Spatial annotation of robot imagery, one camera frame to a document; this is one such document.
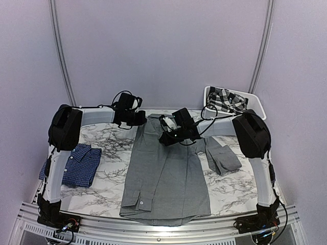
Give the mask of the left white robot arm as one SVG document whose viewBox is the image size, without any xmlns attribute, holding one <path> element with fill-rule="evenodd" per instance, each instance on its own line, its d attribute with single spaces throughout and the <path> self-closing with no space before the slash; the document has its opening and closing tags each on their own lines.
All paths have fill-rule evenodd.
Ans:
<svg viewBox="0 0 327 245">
<path fill-rule="evenodd" d="M 37 204 L 60 205 L 60 189 L 64 169 L 71 151 L 79 143 L 83 126 L 95 124 L 116 124 L 127 129 L 143 125 L 147 119 L 145 111 L 139 108 L 143 99 L 124 90 L 118 93 L 119 99 L 110 105 L 78 106 L 63 104 L 55 113 L 48 130 L 49 153 L 45 166 L 43 189 L 38 194 Z"/>
</svg>

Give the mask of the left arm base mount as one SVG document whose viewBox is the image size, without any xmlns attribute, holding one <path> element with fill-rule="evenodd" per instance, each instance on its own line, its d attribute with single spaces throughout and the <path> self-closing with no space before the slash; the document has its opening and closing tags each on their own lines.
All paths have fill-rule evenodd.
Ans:
<svg viewBox="0 0 327 245">
<path fill-rule="evenodd" d="M 81 217 L 73 214 L 62 213 L 61 201 L 50 203 L 49 201 L 42 200 L 39 204 L 39 216 L 37 222 L 48 227 L 62 230 L 65 226 L 72 224 L 68 227 L 73 232 L 78 232 L 80 229 Z"/>
</svg>

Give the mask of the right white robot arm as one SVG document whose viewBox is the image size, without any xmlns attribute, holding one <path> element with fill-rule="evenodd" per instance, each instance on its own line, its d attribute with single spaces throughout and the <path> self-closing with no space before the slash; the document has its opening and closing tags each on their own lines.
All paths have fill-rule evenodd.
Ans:
<svg viewBox="0 0 327 245">
<path fill-rule="evenodd" d="M 212 117 L 194 121 L 186 108 L 173 113 L 172 117 L 160 116 L 163 130 L 159 142 L 165 146 L 195 141 L 213 136 L 236 136 L 242 154 L 248 158 L 256 182 L 258 207 L 279 205 L 275 192 L 275 173 L 269 153 L 271 134 L 264 120 L 253 110 L 238 115 Z"/>
</svg>

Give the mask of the grey long sleeve shirt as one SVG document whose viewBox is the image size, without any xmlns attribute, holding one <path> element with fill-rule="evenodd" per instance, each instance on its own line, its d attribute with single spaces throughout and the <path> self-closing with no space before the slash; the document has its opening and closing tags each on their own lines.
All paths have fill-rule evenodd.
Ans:
<svg viewBox="0 0 327 245">
<path fill-rule="evenodd" d="M 120 216 L 153 226 L 181 226 L 209 216 L 211 205 L 199 153 L 209 168 L 223 176 L 241 168 L 227 145 L 213 137 L 194 145 L 164 146 L 159 115 L 150 114 L 138 127 L 125 178 Z"/>
</svg>

